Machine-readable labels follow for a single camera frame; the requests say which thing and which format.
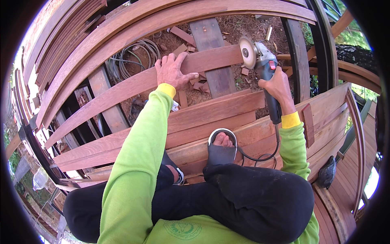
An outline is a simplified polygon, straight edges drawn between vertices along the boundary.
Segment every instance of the grinder handle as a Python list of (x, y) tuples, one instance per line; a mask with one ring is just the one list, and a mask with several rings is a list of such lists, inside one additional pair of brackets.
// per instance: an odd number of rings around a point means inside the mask
[[(255, 67), (255, 69), (260, 75), (260, 78), (263, 80), (270, 80), (275, 73), (275, 70), (271, 69), (269, 61), (274, 61), (275, 65), (278, 63), (276, 59), (268, 59), (257, 62)], [(271, 96), (271, 94), (269, 94), (266, 90), (264, 90), (264, 94), (266, 96), (269, 118), (274, 125), (279, 124), (280, 122), (282, 122), (282, 109), (280, 107), (280, 104), (278, 100)]]

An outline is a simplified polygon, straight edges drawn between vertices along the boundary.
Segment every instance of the printed logo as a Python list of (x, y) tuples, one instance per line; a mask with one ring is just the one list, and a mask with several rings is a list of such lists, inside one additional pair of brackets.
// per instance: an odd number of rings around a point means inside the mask
[(165, 221), (164, 228), (171, 236), (180, 240), (193, 239), (202, 231), (200, 224), (186, 221)]

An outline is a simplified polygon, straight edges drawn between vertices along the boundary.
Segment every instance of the hand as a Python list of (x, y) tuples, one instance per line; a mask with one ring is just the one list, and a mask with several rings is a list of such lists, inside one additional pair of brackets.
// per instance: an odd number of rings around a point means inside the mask
[(294, 100), (291, 97), (289, 80), (280, 66), (276, 67), (275, 74), (270, 80), (260, 79), (259, 87), (267, 90), (280, 103), (283, 115), (292, 114), (296, 111)]
[(164, 56), (162, 60), (158, 59), (154, 64), (157, 71), (157, 84), (167, 83), (176, 90), (180, 90), (189, 80), (198, 78), (198, 73), (184, 75), (180, 71), (181, 64), (187, 55), (188, 53), (182, 52), (175, 58), (175, 54), (170, 53), (168, 56)]

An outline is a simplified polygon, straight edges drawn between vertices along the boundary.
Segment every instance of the soil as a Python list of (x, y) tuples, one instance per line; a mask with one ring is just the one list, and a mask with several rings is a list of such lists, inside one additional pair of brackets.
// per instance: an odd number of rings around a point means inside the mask
[[(115, 11), (118, 12), (124, 6), (120, 6)], [(278, 53), (289, 53), (289, 47), (284, 32), (282, 22), (279, 17), (272, 17), (269, 20), (256, 19), (254, 15), (231, 15), (217, 17), (218, 24), (220, 26), (222, 35), (225, 40), (230, 44), (238, 44), (238, 39), (245, 35), (253, 41), (261, 41), (271, 52), (275, 55)], [(268, 27), (272, 26), (272, 33), (270, 40), (265, 40), (267, 35)], [(188, 23), (177, 25), (178, 28), (182, 29), (188, 34), (191, 34), (191, 30)], [(166, 32), (163, 30), (157, 32), (154, 35), (148, 36), (147, 39), (152, 40), (160, 49), (161, 57), (172, 53), (183, 43), (186, 43), (176, 35)], [(141, 59), (141, 62), (146, 68), (149, 65), (149, 58), (145, 50), (139, 48), (133, 51)], [(133, 55), (125, 56), (127, 60), (138, 61)], [(135, 75), (141, 71), (141, 67), (137, 64), (126, 63), (125, 68), (130, 75)], [(254, 71), (250, 70), (248, 76), (241, 74), (241, 64), (233, 65), (232, 71), (234, 80), (236, 82), (237, 91), (243, 89), (251, 89), (252, 92), (259, 91), (261, 88), (258, 87), (257, 81), (259, 75)], [(121, 107), (126, 115), (129, 116), (131, 101), (133, 98), (137, 98), (140, 101), (148, 99), (149, 93), (154, 91), (156, 88), (150, 89), (146, 92), (138, 94), (132, 98), (121, 102)], [(195, 89), (191, 89), (190, 85), (185, 87), (188, 106), (192, 106), (211, 99), (210, 93), (204, 93)], [(179, 102), (179, 97), (176, 95), (174, 100)], [(268, 115), (267, 108), (259, 109), (256, 111), (256, 118), (261, 118)]]

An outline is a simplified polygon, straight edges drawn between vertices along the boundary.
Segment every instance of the red switch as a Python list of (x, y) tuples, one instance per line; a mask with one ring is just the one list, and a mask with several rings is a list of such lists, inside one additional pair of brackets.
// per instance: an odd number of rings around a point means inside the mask
[(268, 61), (272, 70), (276, 69), (275, 62), (273, 60)]

